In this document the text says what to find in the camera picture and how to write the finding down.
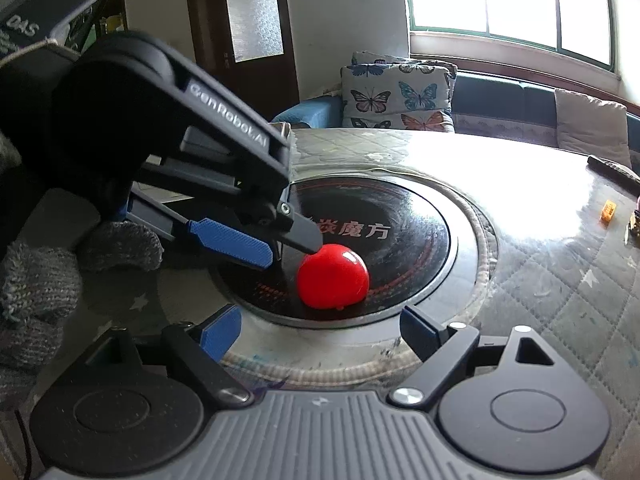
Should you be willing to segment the grey knit gloved hand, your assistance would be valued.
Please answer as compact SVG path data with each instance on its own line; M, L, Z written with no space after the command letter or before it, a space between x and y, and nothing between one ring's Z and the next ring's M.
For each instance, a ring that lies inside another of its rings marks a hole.
M125 220L130 189L79 197L32 189L27 165L1 140L1 408L25 403L61 347L82 293L82 274L118 266L154 271L158 235Z

